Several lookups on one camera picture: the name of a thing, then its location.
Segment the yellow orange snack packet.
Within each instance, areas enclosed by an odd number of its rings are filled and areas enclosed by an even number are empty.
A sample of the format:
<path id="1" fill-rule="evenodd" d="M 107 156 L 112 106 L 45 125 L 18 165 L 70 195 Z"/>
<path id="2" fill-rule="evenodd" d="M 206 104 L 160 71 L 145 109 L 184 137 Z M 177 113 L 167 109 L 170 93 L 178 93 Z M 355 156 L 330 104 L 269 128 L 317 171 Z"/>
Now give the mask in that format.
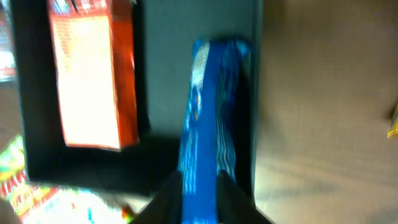
<path id="1" fill-rule="evenodd" d="M 387 130 L 387 138 L 396 138 L 398 135 L 398 106 L 393 109 L 391 113 L 391 123 Z"/>

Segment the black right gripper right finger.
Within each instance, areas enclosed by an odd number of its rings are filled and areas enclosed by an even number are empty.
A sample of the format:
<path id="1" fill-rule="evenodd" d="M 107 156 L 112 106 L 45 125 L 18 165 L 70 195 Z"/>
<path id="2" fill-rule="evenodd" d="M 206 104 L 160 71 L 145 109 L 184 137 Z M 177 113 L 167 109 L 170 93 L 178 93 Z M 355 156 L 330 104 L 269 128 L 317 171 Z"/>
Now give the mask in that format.
<path id="1" fill-rule="evenodd" d="M 224 170 L 217 177 L 216 198 L 225 224 L 272 224 Z"/>

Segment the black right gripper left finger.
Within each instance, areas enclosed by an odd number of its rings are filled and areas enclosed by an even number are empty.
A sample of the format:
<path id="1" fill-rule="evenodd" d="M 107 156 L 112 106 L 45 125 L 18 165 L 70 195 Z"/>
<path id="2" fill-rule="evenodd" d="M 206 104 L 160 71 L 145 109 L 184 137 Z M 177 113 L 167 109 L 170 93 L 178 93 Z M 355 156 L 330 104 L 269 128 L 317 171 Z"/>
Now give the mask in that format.
<path id="1" fill-rule="evenodd" d="M 181 224 L 182 175 L 174 171 L 130 224 Z"/>

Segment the blue cookie pack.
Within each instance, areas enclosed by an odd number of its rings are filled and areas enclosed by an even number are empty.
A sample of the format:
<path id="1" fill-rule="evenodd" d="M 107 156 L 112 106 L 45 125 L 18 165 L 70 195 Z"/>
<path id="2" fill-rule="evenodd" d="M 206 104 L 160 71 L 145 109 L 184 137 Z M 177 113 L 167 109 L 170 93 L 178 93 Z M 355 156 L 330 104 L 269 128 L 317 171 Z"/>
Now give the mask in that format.
<path id="1" fill-rule="evenodd" d="M 198 40 L 183 120 L 178 170 L 182 174 L 182 223 L 217 223 L 216 180 L 236 178 L 232 132 L 244 40 Z"/>

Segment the red cardboard carton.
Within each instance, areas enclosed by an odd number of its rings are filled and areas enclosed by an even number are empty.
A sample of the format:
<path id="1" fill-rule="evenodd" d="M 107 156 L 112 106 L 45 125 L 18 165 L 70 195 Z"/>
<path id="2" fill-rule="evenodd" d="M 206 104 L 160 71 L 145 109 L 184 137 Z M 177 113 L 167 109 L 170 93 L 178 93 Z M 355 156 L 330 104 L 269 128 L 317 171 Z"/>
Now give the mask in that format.
<path id="1" fill-rule="evenodd" d="M 65 144 L 137 144 L 132 2 L 49 0 L 48 12 Z"/>

